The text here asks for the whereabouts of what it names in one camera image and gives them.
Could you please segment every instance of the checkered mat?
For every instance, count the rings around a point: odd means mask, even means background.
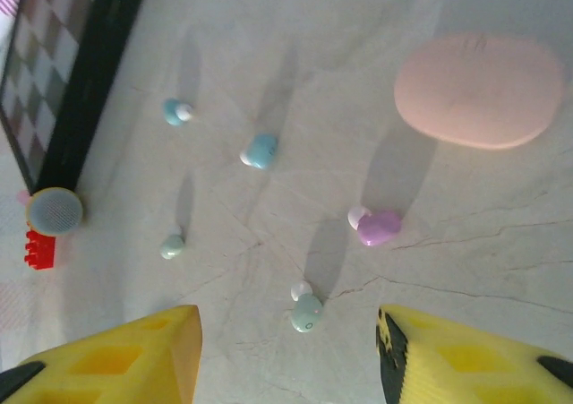
[[[93,0],[22,0],[1,103],[37,179]]]

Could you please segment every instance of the black border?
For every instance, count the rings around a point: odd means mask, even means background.
[[[30,193],[54,186],[75,189],[141,1],[93,0],[37,182],[0,107],[0,120]],[[14,24],[6,62],[13,52],[19,22],[20,16]]]

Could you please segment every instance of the white floor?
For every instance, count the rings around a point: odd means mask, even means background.
[[[503,152],[407,128],[394,78],[446,2],[145,0],[56,269],[27,269],[21,208],[5,215],[2,367],[177,304],[201,311],[197,404],[384,402],[381,303],[573,357],[573,104]],[[196,120],[167,125],[171,96]],[[260,131],[280,133],[268,172],[238,158]],[[21,183],[3,154],[8,197]],[[398,239],[361,245],[346,223],[361,200],[406,214]],[[166,262],[176,223],[188,247]],[[310,334],[289,321],[303,276],[326,300]]]

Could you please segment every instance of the blue egg-shaped toy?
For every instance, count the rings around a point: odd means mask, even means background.
[[[322,317],[322,303],[313,294],[298,297],[290,321],[299,332],[310,332]]]
[[[163,103],[163,115],[168,124],[181,126],[192,119],[193,109],[189,104],[171,98]]]
[[[247,150],[241,153],[241,161],[250,167],[266,169],[275,158],[277,146],[277,137],[261,133],[254,137]]]

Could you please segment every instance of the red toy brick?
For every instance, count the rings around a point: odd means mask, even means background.
[[[54,268],[56,238],[53,236],[42,236],[33,230],[28,231],[26,237],[28,238],[28,243],[25,247],[28,254],[24,256],[24,261],[34,270]]]

